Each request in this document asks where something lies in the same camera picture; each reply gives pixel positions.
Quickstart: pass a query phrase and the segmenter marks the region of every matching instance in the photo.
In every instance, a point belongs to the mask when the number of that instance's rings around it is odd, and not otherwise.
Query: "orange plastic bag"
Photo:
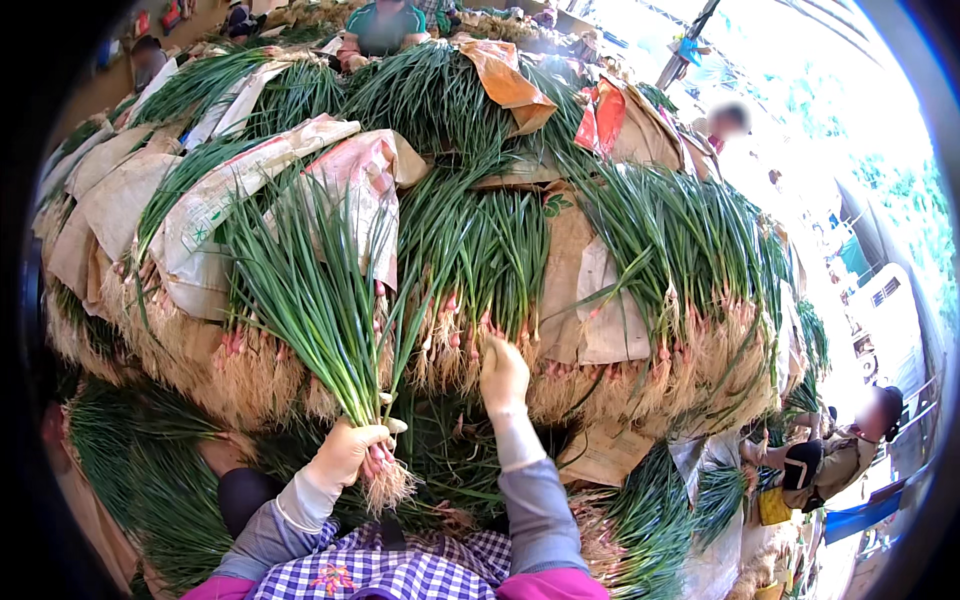
[[[610,158],[627,114],[626,100],[620,90],[604,78],[600,78],[595,88],[585,91],[590,94],[590,103],[573,141],[602,158]]]
[[[473,61],[491,100],[513,113],[517,130],[511,136],[535,132],[557,109],[553,101],[520,75],[514,44],[477,39],[461,44],[460,52]]]

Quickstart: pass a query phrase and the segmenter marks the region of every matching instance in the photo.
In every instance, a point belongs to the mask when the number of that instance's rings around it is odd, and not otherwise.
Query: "red plastic bag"
[[[626,100],[615,85],[603,78],[596,87],[584,91],[590,95],[590,102],[584,109],[584,118],[573,141],[602,158],[609,158],[623,127]]]
[[[150,29],[150,13],[140,11],[140,14],[136,16],[133,22],[133,39],[140,38],[140,36],[147,33],[148,29]]]

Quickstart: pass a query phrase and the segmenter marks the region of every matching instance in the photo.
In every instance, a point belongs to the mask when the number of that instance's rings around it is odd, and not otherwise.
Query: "embroidered flower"
[[[310,582],[311,587],[317,584],[324,584],[326,593],[331,596],[338,588],[355,589],[347,566],[334,566],[331,563],[327,563],[324,568],[320,569],[320,577]]]

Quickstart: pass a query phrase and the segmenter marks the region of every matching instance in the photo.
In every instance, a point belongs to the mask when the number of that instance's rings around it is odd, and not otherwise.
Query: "green shirt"
[[[405,36],[426,33],[423,11],[409,4],[396,14],[379,18],[376,3],[360,7],[347,19],[347,33],[356,34],[365,57],[385,57],[400,51]]]

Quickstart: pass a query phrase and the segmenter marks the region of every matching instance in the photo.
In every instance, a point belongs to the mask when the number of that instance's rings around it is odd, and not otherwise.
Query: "hat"
[[[887,386],[880,388],[884,394],[881,396],[880,403],[883,406],[883,412],[886,413],[890,428],[885,433],[887,442],[892,442],[900,432],[900,415],[903,414],[903,392],[897,386]]]

